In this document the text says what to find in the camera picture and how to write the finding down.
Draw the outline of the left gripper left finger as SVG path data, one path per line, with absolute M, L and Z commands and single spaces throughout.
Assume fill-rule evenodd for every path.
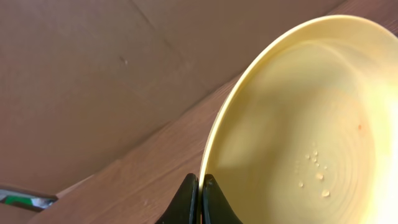
M 169 206 L 155 224 L 196 224 L 198 203 L 198 178 L 186 175 Z

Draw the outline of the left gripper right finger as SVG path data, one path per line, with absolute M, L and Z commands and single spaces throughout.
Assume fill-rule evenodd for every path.
M 201 215 L 203 224 L 243 224 L 233 212 L 215 177 L 206 174 L 202 190 Z

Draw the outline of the yellow plate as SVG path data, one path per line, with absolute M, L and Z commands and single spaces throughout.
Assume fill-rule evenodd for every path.
M 215 119 L 202 191 L 209 177 L 222 223 L 396 223 L 397 37 L 348 15 L 279 36 Z

